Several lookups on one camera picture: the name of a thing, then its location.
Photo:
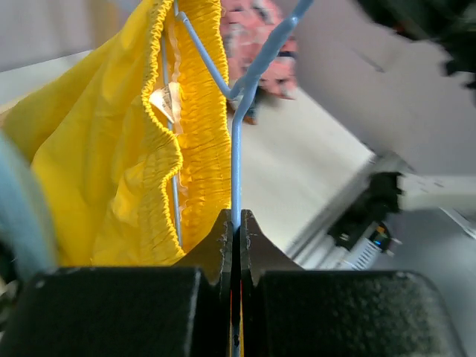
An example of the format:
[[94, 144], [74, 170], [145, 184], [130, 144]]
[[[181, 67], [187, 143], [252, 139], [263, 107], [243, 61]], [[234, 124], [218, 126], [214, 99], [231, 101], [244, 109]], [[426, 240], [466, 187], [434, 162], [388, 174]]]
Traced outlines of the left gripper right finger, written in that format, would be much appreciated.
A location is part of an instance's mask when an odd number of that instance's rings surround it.
[[244, 356], [463, 356], [440, 293], [412, 271], [307, 271], [242, 212]]

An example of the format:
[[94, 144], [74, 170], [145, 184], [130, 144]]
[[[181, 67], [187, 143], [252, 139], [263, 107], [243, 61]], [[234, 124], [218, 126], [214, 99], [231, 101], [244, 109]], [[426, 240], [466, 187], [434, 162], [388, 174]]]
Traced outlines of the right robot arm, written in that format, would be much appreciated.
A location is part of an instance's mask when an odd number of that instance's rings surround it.
[[475, 209], [473, 1], [314, 1], [296, 35], [301, 86], [415, 170], [404, 209]]

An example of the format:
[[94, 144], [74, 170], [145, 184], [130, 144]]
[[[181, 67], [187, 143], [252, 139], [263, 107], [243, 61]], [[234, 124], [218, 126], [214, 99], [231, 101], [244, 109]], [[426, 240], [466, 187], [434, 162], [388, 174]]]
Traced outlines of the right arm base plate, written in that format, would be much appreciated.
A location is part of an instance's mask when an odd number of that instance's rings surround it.
[[327, 233], [335, 244], [351, 250], [373, 223], [382, 223], [388, 214], [399, 213], [398, 172], [374, 173], [367, 188], [345, 210]]

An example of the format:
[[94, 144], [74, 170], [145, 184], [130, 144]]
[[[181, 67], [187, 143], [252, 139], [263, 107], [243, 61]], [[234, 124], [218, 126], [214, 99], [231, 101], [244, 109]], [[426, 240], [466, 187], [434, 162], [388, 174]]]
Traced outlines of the light blue shorts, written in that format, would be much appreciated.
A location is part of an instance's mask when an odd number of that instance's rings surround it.
[[1, 245], [17, 276], [27, 281], [57, 267], [53, 220], [28, 162], [1, 135]]

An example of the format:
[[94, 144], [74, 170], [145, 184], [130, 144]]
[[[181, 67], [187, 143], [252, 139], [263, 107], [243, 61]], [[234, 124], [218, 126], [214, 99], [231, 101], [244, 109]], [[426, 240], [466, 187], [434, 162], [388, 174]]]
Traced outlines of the yellow shorts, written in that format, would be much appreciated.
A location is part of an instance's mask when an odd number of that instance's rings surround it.
[[141, 2], [3, 130], [39, 179], [63, 266], [171, 265], [230, 206], [226, 100], [172, 1]]

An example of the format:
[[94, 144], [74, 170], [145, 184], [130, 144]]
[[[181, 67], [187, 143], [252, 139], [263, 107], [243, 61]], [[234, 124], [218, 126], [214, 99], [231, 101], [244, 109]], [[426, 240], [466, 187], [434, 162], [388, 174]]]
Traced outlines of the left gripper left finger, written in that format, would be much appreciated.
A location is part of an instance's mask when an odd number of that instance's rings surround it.
[[59, 268], [23, 289], [3, 356], [229, 356], [230, 213], [168, 267]]

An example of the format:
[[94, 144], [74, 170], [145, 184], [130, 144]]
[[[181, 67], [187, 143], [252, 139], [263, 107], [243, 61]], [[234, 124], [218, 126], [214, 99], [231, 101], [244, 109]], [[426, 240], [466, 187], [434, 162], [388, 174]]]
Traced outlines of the pink patterned shorts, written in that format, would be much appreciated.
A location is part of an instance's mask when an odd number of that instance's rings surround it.
[[[280, 8], [274, 1], [222, 1], [220, 34], [228, 60], [229, 86], [244, 76], [256, 59], [271, 32], [283, 21]], [[270, 94], [291, 100], [297, 80], [295, 63], [298, 52], [296, 39], [290, 36], [277, 57], [261, 75], [257, 93], [244, 121], [256, 124], [256, 108], [260, 94]]]

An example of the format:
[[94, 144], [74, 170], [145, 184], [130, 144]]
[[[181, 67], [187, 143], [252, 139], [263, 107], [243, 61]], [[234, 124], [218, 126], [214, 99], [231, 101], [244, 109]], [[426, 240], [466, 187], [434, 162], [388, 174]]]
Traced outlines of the aluminium mounting rail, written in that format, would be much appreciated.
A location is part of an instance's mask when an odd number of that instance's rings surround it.
[[[327, 233], [345, 210], [367, 188], [374, 173], [398, 172], [402, 195], [399, 213], [373, 223], [349, 251], [337, 246]], [[286, 253], [307, 269], [365, 270], [377, 258], [390, 254], [400, 241], [390, 228], [390, 218], [406, 212], [441, 210], [469, 237], [475, 237], [475, 176], [428, 176], [413, 173], [394, 152], [372, 155], [327, 206], [304, 228]]]

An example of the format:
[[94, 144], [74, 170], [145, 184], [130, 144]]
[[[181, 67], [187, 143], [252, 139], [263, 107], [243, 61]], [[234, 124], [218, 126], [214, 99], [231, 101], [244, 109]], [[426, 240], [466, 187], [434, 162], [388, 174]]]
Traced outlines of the blue hanger of yellow shorts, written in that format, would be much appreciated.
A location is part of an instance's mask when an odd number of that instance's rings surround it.
[[203, 63], [221, 93], [229, 100], [236, 98], [240, 94], [242, 95], [242, 99], [233, 116], [231, 128], [231, 225], [233, 228], [234, 242], [239, 241], [239, 231], [242, 224], [242, 122], [255, 97], [259, 79], [265, 73], [272, 60], [277, 57], [279, 50], [291, 36], [293, 30], [312, 4], [312, 0], [300, 0], [297, 3], [293, 11], [270, 33], [260, 52], [257, 54], [257, 57], [250, 64], [246, 73], [237, 80], [233, 87], [229, 87], [225, 83], [224, 78], [219, 73], [218, 68], [215, 66], [185, 12], [180, 11], [176, 3], [173, 4], [174, 18], [184, 24], [193, 44], [196, 46], [199, 56], [202, 58]]

